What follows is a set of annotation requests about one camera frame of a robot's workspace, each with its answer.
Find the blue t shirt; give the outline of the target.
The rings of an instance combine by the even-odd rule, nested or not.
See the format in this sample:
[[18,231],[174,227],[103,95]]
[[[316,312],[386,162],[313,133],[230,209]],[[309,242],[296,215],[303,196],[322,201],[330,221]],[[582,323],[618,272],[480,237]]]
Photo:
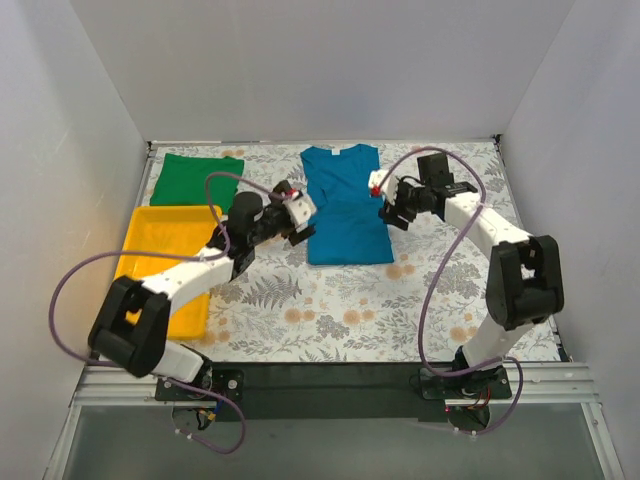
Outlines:
[[394,261],[387,226],[378,217],[382,200],[369,194],[378,149],[356,144],[341,150],[309,147],[300,154],[316,214],[308,240],[313,266],[377,265]]

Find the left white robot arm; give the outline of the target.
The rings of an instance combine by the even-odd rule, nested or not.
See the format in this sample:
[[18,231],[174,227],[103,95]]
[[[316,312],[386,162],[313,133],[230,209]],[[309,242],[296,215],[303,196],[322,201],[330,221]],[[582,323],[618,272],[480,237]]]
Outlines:
[[167,377],[201,388],[211,361],[167,339],[171,316],[244,273],[263,242],[280,236],[295,246],[307,240],[315,233],[309,224],[315,213],[311,197],[299,190],[275,192],[267,205],[253,192],[236,195],[227,219],[194,260],[140,280],[114,280],[89,333],[89,347],[137,378]]

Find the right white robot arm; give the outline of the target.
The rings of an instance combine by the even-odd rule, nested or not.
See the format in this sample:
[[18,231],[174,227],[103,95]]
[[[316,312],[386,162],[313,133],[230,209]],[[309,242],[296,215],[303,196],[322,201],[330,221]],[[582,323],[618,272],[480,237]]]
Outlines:
[[370,194],[383,200],[380,218],[406,230],[417,215],[435,215],[457,229],[456,244],[471,241],[489,262],[485,319],[449,367],[425,363],[420,384],[440,398],[486,394],[503,380],[503,364],[515,344],[564,307],[559,246],[553,237],[530,234],[497,213],[481,181],[455,180],[449,169],[454,154],[437,147],[420,153],[417,178],[398,177],[394,169],[370,173]]

